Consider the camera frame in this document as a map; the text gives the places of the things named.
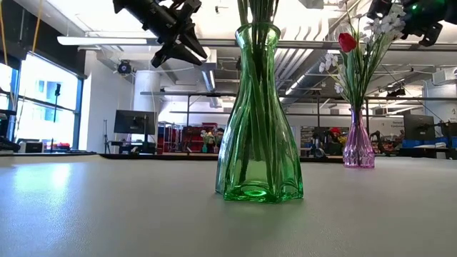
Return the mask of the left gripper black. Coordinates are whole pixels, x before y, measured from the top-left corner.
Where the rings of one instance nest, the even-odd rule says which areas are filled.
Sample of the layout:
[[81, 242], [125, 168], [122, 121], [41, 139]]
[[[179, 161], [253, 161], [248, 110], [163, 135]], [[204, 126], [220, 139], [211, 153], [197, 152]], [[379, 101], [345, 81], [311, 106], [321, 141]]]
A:
[[208, 58], [203, 46], [196, 37], [191, 23], [191, 15], [194, 12], [193, 1], [173, 1], [170, 7], [162, 6], [157, 1], [137, 1], [138, 14], [136, 18], [142, 23], [143, 30], [151, 31], [160, 44], [164, 44], [151, 60], [151, 65], [160, 67], [168, 59], [178, 59], [194, 65], [202, 65], [202, 62], [188, 49], [203, 59]]

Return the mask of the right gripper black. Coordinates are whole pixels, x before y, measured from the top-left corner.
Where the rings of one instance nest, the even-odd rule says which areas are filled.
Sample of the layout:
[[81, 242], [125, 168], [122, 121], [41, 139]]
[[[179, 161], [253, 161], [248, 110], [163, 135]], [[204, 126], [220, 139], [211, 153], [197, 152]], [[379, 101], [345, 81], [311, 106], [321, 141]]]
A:
[[[419, 44], [425, 47], [436, 43], [443, 26], [439, 23], [445, 21], [456, 24], [456, 0], [402, 0], [402, 17], [404, 22], [403, 34], [413, 34], [423, 38]], [[392, 0], [372, 0], [367, 17], [382, 19], [389, 14]]]

